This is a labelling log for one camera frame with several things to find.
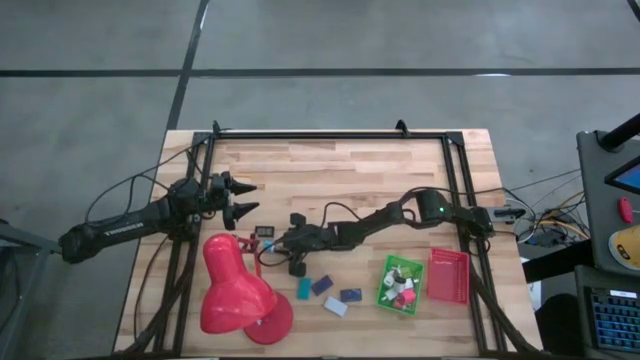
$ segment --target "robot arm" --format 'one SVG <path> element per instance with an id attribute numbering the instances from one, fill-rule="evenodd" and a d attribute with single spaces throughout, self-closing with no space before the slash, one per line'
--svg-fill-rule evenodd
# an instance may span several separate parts
<path id="1" fill-rule="evenodd" d="M 419 219 L 407 219 L 403 206 L 414 199 L 418 205 Z M 485 208 L 463 208 L 449 203 L 434 189 L 418 190 L 405 194 L 400 200 L 388 203 L 384 208 L 358 221 L 330 222 L 326 228 L 306 224 L 301 214 L 291 214 L 293 225 L 279 240 L 289 257 L 289 274 L 302 277 L 306 274 L 304 256 L 313 251 L 353 250 L 365 238 L 391 225 L 406 224 L 415 229 L 426 229 L 443 222 L 459 224 L 472 236 L 494 235 L 489 213 Z"/>
<path id="2" fill-rule="evenodd" d="M 178 180 L 164 197 L 141 210 L 72 227 L 58 240 L 62 258 L 78 263 L 106 247 L 155 233 L 165 233 L 174 241 L 187 240 L 190 218 L 207 212 L 222 211 L 225 228 L 235 230 L 235 221 L 259 204 L 232 204 L 230 195 L 255 189 L 253 185 L 235 181 L 229 172 L 214 175 L 207 191 L 202 191 L 193 178 Z"/>

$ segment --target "gray floor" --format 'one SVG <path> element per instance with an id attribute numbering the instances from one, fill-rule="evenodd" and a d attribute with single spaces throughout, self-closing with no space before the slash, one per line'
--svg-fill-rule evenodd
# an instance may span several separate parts
<path id="1" fill-rule="evenodd" d="M 0 69 L 180 68 L 197 0 L 0 3 Z M 216 0 L 195 68 L 640 66 L 624 0 Z M 158 157 L 177 79 L 0 79 L 0 217 L 57 238 Z M 192 79 L 180 129 L 489 128 L 513 187 L 578 167 L 575 133 L 639 111 L 640 77 Z M 563 179 L 521 191 L 535 202 Z M 576 180 L 537 209 L 578 191 Z M 135 205 L 148 198 L 137 187 Z M 115 192 L 96 216 L 120 211 Z M 135 244 L 50 262 L 22 358 L 108 354 Z M 538 249 L 523 251 L 533 253 Z M 547 296 L 561 285 L 546 286 Z"/>

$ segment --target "pink cube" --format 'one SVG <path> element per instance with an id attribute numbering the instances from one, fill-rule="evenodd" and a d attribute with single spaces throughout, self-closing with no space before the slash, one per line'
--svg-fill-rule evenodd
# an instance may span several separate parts
<path id="1" fill-rule="evenodd" d="M 416 301 L 416 293 L 415 291 L 413 291 L 413 289 L 407 289 L 403 292 L 401 292 L 400 294 L 398 294 L 398 297 L 396 298 L 396 301 L 400 304 L 400 305 L 409 305 L 411 303 L 413 303 L 414 301 Z"/>

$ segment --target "yellow object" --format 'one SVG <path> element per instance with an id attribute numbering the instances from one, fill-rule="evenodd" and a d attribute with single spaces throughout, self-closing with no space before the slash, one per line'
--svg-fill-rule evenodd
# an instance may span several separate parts
<path id="1" fill-rule="evenodd" d="M 609 237 L 609 250 L 622 266 L 640 270 L 640 225 L 613 233 Z"/>
<path id="2" fill-rule="evenodd" d="M 563 208 L 565 205 L 567 205 L 567 203 L 568 203 L 569 201 L 571 201 L 572 199 L 577 198 L 578 196 L 580 196 L 580 195 L 582 195 L 582 194 L 584 194 L 584 191 L 580 191 L 580 192 L 577 192 L 577 193 L 575 193 L 575 194 L 573 194 L 573 195 L 569 196 L 569 197 L 567 198 L 567 200 L 563 201 L 560 205 L 558 205 L 558 208 Z M 559 212 L 560 212 L 560 211 L 558 211 L 558 210 L 553 210 L 553 211 L 552 211 L 552 212 L 550 212 L 547 216 L 545 216 L 543 219 L 549 219 L 549 218 L 553 217 L 555 214 L 557 214 L 557 213 L 559 213 Z"/>
<path id="3" fill-rule="evenodd" d="M 563 228 L 567 228 L 571 231 L 573 231 L 574 233 L 582 236 L 584 239 L 589 239 L 589 236 L 587 236 L 587 234 L 583 233 L 582 231 L 580 231 L 579 229 L 577 229 L 574 226 L 571 226 L 569 224 L 565 224 L 563 222 L 560 221 L 553 221 L 553 220 L 544 220 L 544 221 L 540 221 L 539 222 L 540 225 L 554 225 L 554 226 L 562 226 Z"/>

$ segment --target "blue keyboard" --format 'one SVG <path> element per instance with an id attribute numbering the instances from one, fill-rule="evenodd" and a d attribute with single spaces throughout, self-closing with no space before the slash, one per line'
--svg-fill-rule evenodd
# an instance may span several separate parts
<path id="1" fill-rule="evenodd" d="M 594 345 L 640 353 L 640 301 L 590 290 Z"/>

